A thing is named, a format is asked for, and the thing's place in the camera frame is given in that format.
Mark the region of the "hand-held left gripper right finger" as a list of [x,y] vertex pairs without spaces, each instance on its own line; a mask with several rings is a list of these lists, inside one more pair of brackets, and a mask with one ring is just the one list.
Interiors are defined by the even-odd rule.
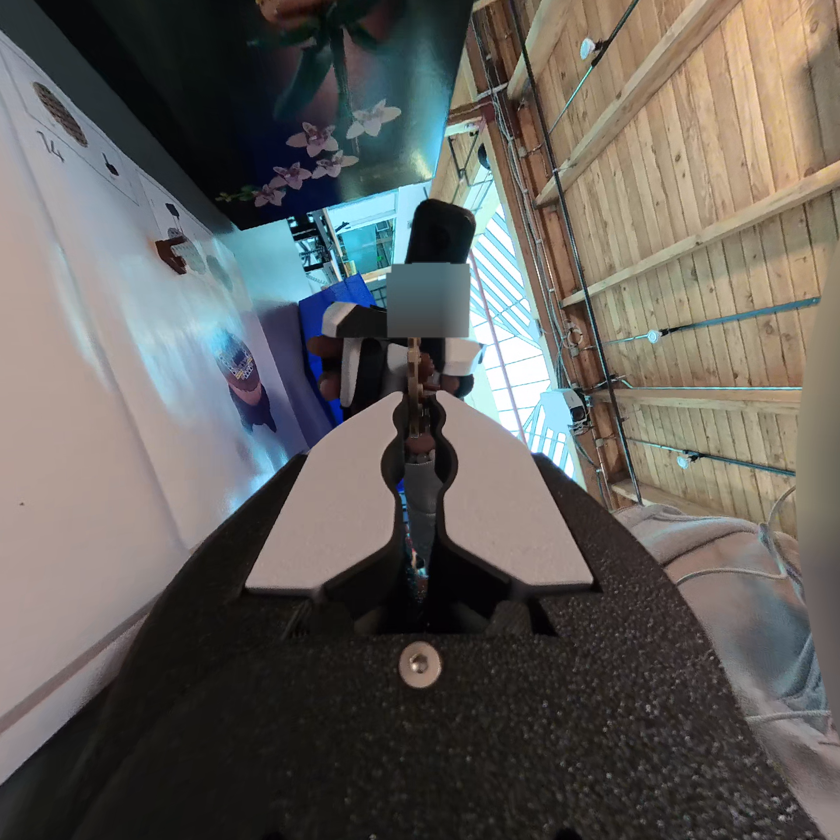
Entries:
[[446,392],[429,413],[442,483],[429,595],[495,605],[589,591],[593,572],[528,447]]

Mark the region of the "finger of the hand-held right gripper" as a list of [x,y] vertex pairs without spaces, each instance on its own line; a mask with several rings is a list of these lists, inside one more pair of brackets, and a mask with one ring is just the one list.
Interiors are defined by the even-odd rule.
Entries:
[[423,339],[423,388],[455,397],[469,395],[486,345],[472,339]]
[[330,305],[322,316],[322,336],[342,342],[339,403],[363,411],[392,393],[387,368],[386,309]]

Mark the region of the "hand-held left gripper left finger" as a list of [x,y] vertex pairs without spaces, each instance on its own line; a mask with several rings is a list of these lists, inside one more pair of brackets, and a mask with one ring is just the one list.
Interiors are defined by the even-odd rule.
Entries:
[[246,580],[256,594],[380,602],[403,562],[406,395],[383,397],[306,456]]

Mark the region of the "tan round plate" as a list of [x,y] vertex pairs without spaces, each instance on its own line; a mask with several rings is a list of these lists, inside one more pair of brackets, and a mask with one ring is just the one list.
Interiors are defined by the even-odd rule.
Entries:
[[424,459],[434,449],[431,419],[427,407],[426,385],[434,385],[435,368],[431,356],[423,352],[420,339],[407,340],[408,425],[406,454],[414,460]]

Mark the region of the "blue plastic bin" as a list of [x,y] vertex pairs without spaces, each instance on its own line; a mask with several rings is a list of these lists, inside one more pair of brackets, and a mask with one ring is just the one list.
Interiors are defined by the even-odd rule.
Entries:
[[351,303],[374,310],[385,311],[384,306],[376,303],[375,298],[361,274],[355,274],[340,280],[303,298],[298,303],[298,319],[302,342],[303,372],[310,391],[322,415],[325,416],[327,431],[331,431],[343,422],[340,400],[327,401],[319,390],[319,377],[322,373],[322,361],[308,350],[308,341],[322,333],[322,317],[334,302]]

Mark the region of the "person's right hand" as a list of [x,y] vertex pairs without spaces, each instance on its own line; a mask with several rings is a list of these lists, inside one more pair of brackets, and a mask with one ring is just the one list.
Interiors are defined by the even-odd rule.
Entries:
[[321,373],[318,376],[318,392],[328,403],[341,405],[343,381],[343,348],[345,340],[328,336],[315,336],[307,342],[308,352],[320,360]]

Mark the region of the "white ceiling projector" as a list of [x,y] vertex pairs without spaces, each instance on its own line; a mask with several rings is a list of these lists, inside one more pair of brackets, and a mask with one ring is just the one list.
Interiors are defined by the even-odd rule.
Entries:
[[550,389],[540,395],[544,425],[558,434],[582,434],[591,427],[590,407],[580,387]]

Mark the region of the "black flower print box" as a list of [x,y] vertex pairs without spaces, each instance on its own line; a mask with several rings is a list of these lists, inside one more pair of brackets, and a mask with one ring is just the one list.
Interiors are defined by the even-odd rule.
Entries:
[[237,228],[431,182],[473,2],[38,2]]

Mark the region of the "white instruction booklet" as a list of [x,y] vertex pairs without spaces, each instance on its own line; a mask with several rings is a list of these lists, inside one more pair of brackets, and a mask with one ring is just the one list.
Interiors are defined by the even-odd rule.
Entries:
[[[141,174],[2,34],[2,782],[294,456],[235,260],[157,238]],[[177,235],[183,276],[154,248]]]

